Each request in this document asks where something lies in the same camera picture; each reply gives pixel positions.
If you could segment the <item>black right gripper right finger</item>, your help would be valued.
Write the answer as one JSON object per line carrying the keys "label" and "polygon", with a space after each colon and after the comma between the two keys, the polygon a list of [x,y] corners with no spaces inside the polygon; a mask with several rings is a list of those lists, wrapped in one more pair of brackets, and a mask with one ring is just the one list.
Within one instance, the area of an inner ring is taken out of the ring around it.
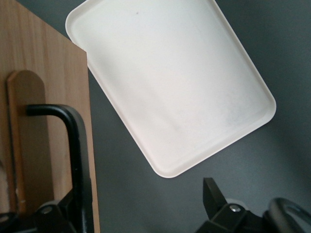
{"label": "black right gripper right finger", "polygon": [[203,179],[203,204],[208,216],[198,233],[264,233],[262,218],[228,202],[212,178]]}

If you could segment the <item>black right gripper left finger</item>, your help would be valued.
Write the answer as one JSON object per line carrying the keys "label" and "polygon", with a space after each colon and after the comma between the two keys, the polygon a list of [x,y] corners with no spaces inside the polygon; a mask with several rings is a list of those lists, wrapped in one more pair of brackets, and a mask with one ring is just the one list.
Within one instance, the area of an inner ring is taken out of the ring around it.
{"label": "black right gripper left finger", "polygon": [[73,191],[69,191],[60,201],[42,205],[35,212],[37,233],[73,233],[74,232]]}

